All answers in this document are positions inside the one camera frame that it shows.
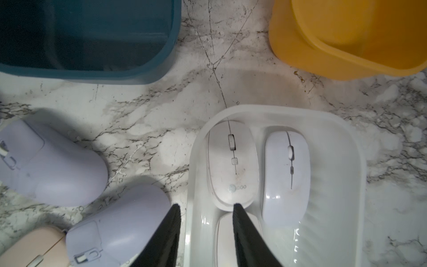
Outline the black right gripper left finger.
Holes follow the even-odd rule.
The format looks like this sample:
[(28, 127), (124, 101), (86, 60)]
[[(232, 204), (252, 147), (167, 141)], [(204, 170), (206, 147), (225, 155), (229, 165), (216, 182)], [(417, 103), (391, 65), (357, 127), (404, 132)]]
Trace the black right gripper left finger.
[(144, 250), (130, 267), (175, 267), (180, 228), (180, 206), (173, 204)]

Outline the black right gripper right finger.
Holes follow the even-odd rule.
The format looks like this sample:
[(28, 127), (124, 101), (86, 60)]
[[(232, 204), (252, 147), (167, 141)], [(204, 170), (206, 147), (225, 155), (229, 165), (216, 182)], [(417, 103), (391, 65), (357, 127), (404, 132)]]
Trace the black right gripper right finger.
[(239, 267), (282, 267), (241, 204), (234, 205), (232, 223)]

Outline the white mouse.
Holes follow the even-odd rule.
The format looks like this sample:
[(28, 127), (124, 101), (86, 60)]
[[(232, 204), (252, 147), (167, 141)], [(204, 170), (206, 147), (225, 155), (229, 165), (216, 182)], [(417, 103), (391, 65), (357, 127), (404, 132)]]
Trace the white mouse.
[(232, 211), (255, 200), (260, 189), (259, 162), (251, 130), (242, 122), (224, 121), (208, 134), (207, 184), (214, 204)]
[(214, 245), (214, 263), (216, 267), (238, 266), (232, 215), (233, 213), (228, 212), (217, 223)]
[(304, 217), (311, 187), (310, 152), (293, 131), (274, 131), (265, 141), (262, 219), (271, 227), (293, 227)]

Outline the purple mouse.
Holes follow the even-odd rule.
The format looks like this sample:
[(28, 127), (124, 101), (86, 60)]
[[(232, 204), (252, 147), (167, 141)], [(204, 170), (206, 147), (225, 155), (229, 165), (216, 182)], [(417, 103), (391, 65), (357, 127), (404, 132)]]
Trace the purple mouse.
[(74, 207), (106, 188), (103, 158), (49, 126), (20, 118), (1, 123), (1, 183), (43, 204)]
[(105, 210), (89, 216), (66, 235), (74, 267), (119, 267), (143, 251), (171, 202), (162, 189), (139, 185)]

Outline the white storage box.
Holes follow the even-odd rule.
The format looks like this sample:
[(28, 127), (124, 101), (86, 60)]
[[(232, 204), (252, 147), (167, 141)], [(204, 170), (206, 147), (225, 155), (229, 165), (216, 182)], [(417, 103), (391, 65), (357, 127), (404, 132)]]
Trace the white storage box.
[(241, 105), (221, 111), (199, 132), (191, 151), (183, 264), (212, 267), (216, 229), (225, 212), (209, 192), (207, 141), (220, 122), (244, 123), (264, 149), (268, 134), (293, 130), (310, 151), (311, 186), (307, 211), (292, 227), (260, 224), (264, 242), (284, 267), (361, 265), (367, 164), (354, 131), (327, 112), (291, 107)]

